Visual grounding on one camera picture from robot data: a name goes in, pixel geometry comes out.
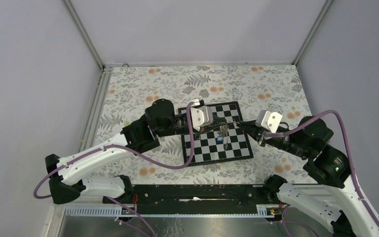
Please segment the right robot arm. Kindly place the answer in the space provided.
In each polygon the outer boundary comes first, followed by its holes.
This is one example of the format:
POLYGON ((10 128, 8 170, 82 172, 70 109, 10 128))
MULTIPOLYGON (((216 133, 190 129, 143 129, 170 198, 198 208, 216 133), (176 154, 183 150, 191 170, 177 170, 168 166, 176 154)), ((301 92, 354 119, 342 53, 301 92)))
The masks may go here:
POLYGON ((303 169, 330 193, 338 208, 296 191, 279 175, 271 175, 264 182, 267 202, 281 201, 302 211, 335 237, 379 237, 379 214, 359 185, 351 152, 341 152, 329 144, 333 131, 322 115, 304 117, 294 129, 281 127, 281 121, 272 116, 259 116, 237 126, 260 146, 269 145, 304 160, 303 169))

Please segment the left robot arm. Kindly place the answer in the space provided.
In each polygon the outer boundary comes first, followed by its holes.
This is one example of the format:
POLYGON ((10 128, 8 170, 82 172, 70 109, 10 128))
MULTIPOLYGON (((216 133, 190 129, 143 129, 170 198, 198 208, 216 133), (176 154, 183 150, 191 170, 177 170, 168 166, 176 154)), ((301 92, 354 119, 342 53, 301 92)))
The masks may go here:
POLYGON ((185 112, 177 115, 170 100, 158 99, 145 109, 138 120, 101 144, 71 156, 48 155, 45 158, 48 174, 44 181, 49 183, 49 197, 54 204, 66 204, 84 196, 117 198, 127 203, 133 198, 128 176, 107 178, 91 176, 91 173, 115 161, 133 157, 167 169, 183 169, 195 157, 195 135, 224 121, 224 118, 214 115, 212 108, 203 100, 189 102, 185 112), (159 147, 160 137, 187 134, 190 136, 190 152, 182 165, 167 165, 144 155, 159 147))

